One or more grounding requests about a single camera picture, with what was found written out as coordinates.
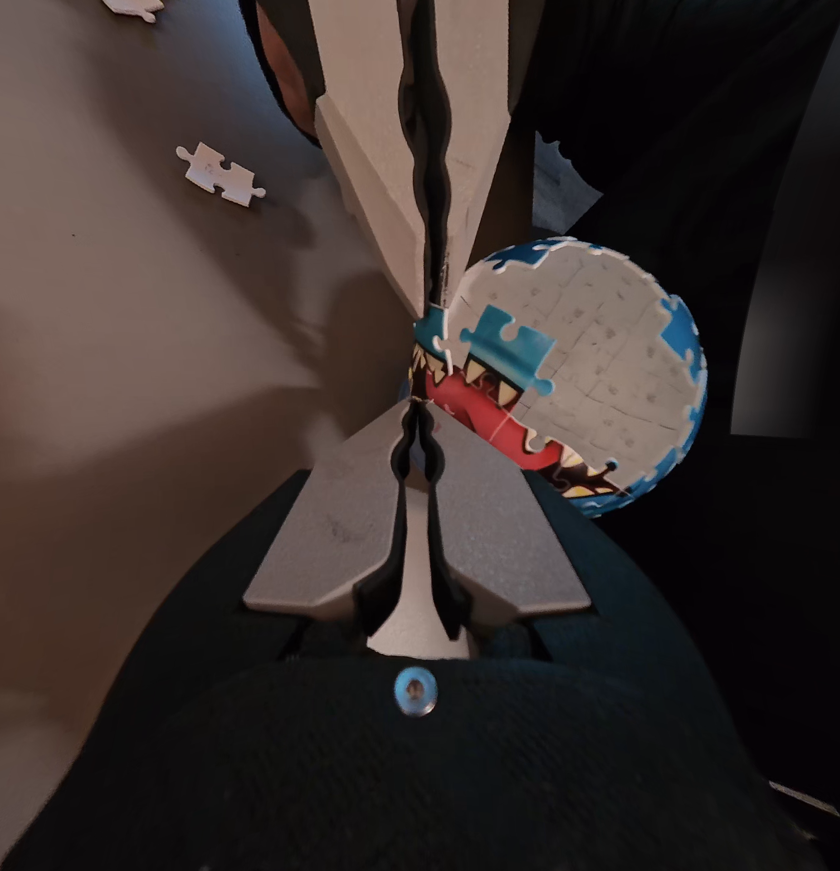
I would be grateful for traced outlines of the white loose puzzle piece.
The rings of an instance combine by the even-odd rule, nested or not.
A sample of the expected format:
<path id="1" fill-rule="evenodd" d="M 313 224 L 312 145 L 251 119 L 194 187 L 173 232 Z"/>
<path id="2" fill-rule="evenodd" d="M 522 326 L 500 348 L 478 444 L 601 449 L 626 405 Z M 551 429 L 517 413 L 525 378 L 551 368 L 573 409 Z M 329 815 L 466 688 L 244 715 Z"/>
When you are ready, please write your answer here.
<path id="1" fill-rule="evenodd" d="M 247 208 L 254 197 L 266 197 L 266 190 L 254 186 L 255 176 L 251 170 L 237 163 L 225 169 L 225 157 L 203 142 L 197 145 L 194 155 L 186 148 L 176 148 L 176 156 L 189 163 L 186 179 L 201 190 L 214 194 L 220 189 L 224 200 Z"/>
<path id="2" fill-rule="evenodd" d="M 104 0 L 102 3 L 116 16 L 139 17 L 148 25 L 155 25 L 156 15 L 165 10 L 163 2 Z"/>
<path id="3" fill-rule="evenodd" d="M 551 235 L 568 235 L 572 227 L 601 200 L 570 160 L 562 157 L 559 142 L 535 136 L 534 227 Z"/>

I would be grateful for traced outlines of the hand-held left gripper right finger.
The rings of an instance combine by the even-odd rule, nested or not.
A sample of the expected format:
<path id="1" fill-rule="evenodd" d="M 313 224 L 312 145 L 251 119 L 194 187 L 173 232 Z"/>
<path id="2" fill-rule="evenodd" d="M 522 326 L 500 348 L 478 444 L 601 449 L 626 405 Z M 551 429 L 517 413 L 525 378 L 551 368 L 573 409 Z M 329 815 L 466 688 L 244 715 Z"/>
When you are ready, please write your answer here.
<path id="1" fill-rule="evenodd" d="M 450 640 L 592 607 L 512 460 L 433 403 L 420 403 L 420 442 L 433 600 Z"/>

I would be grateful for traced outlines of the person's right hand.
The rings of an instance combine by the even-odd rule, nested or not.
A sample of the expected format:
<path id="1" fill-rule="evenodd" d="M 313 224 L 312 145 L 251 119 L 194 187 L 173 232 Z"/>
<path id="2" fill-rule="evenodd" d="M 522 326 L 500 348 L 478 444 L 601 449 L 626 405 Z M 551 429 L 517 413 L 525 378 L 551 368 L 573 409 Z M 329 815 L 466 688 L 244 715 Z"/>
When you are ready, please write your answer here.
<path id="1" fill-rule="evenodd" d="M 302 133 L 317 142 L 316 114 L 309 102 L 306 84 L 296 61 L 276 30 L 262 27 L 261 33 L 266 60 L 285 102 L 285 112 Z"/>

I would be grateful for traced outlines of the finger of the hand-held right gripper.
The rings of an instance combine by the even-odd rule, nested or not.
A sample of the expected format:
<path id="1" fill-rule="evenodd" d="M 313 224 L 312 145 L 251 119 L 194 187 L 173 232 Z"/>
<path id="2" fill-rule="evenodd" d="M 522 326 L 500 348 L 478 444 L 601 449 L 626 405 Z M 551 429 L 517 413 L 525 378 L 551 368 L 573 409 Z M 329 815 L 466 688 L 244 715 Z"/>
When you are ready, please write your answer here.
<path id="1" fill-rule="evenodd" d="M 435 2 L 437 71 L 447 99 L 445 272 L 432 303 L 450 306 L 467 271 L 511 125 L 510 3 Z"/>
<path id="2" fill-rule="evenodd" d="M 350 213 L 419 320 L 435 261 L 430 3 L 312 2 L 310 15 L 324 75 L 321 146 Z"/>

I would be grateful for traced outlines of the blue monster puzzle ball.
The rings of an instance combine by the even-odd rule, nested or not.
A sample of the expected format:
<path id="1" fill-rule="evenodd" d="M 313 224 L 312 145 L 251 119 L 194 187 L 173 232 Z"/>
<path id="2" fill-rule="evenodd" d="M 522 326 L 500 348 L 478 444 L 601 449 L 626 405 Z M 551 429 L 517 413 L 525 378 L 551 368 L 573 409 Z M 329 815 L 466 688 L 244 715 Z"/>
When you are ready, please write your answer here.
<path id="1" fill-rule="evenodd" d="M 476 263 L 415 323 L 404 396 L 430 401 L 589 518 L 684 461 L 708 362 L 681 297 L 630 258 L 552 237 Z"/>

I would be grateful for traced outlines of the person's black top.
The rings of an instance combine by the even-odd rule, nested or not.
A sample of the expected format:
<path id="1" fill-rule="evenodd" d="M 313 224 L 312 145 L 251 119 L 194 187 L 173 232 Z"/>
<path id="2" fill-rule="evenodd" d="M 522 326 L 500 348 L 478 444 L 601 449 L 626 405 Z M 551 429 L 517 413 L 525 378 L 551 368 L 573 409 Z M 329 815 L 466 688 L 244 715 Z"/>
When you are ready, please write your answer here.
<path id="1" fill-rule="evenodd" d="M 709 362 L 689 457 L 597 526 L 695 635 L 766 775 L 840 794 L 840 289 L 808 440 L 730 432 L 778 191 L 840 2 L 549 2 L 535 128 L 601 200 L 573 227 L 692 310 Z M 840 278 L 840 220 L 804 258 Z"/>

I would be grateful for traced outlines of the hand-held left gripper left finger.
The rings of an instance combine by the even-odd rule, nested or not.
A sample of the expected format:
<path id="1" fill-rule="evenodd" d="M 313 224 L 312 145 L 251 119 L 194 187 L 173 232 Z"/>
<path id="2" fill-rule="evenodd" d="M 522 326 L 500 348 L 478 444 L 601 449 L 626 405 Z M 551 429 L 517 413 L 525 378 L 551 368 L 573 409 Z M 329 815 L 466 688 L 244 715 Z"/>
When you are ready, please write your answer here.
<path id="1" fill-rule="evenodd" d="M 248 608 L 378 633 L 402 594 L 415 418 L 412 401 L 398 403 L 312 470 L 244 596 Z"/>

